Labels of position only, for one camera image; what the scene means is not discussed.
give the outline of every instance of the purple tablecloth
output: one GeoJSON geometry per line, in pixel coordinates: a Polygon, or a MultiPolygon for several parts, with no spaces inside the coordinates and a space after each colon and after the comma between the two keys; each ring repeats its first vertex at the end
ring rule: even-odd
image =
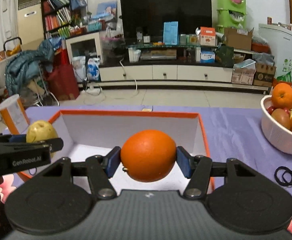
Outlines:
{"type": "MultiPolygon", "coordinates": [[[[152,106],[49,106],[31,107],[26,112],[34,122],[40,119],[48,120],[58,109],[75,108],[140,111],[152,106]]],[[[234,157],[273,181],[274,172],[279,166],[292,170],[292,155],[275,149],[262,134],[260,109],[153,106],[153,111],[200,113],[213,161],[225,162],[227,158],[234,157]]],[[[14,186],[21,183],[19,177],[15,176],[14,186]]],[[[216,187],[222,184],[222,178],[215,179],[216,187]]],[[[292,187],[286,189],[292,194],[292,187]]]]}

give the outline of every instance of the glass shelf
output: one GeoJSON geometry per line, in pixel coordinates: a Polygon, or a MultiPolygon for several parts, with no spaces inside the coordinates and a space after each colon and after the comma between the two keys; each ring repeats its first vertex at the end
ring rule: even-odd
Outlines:
{"type": "Polygon", "coordinates": [[[197,47],[202,47],[202,48],[212,48],[215,49],[217,46],[205,46],[205,45],[200,45],[200,44],[178,44],[178,45],[154,45],[152,43],[143,43],[143,44],[132,44],[132,45],[127,45],[126,48],[133,48],[133,49],[156,49],[156,48],[197,48],[197,47]]]}

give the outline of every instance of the floor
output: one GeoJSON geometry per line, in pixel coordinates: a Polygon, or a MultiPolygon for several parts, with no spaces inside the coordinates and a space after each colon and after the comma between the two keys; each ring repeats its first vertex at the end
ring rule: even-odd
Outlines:
{"type": "MultiPolygon", "coordinates": [[[[157,105],[259,108],[261,94],[202,91],[202,90],[104,90],[82,92],[76,100],[62,101],[62,106],[73,105],[157,105]]],[[[0,132],[6,128],[0,122],[0,132]]]]}

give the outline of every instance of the blue gripper pad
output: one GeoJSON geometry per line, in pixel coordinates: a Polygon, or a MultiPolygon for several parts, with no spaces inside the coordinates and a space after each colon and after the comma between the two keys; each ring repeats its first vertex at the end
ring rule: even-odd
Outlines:
{"type": "Polygon", "coordinates": [[[109,179],[113,177],[119,164],[121,163],[120,151],[121,148],[119,146],[116,146],[104,157],[108,159],[105,172],[109,179]]]}
{"type": "Polygon", "coordinates": [[[191,155],[182,146],[177,147],[176,153],[176,162],[178,166],[182,170],[184,177],[190,179],[192,176],[192,170],[190,167],[190,159],[192,158],[191,155]]]}
{"type": "Polygon", "coordinates": [[[9,142],[26,142],[25,134],[12,135],[9,139],[9,142]]]}

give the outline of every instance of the air conditioner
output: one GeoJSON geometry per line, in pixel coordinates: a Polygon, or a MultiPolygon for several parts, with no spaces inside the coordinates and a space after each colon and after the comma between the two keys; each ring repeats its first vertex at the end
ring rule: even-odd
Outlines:
{"type": "Polygon", "coordinates": [[[18,0],[17,34],[23,49],[37,49],[43,41],[41,0],[18,0]]]}

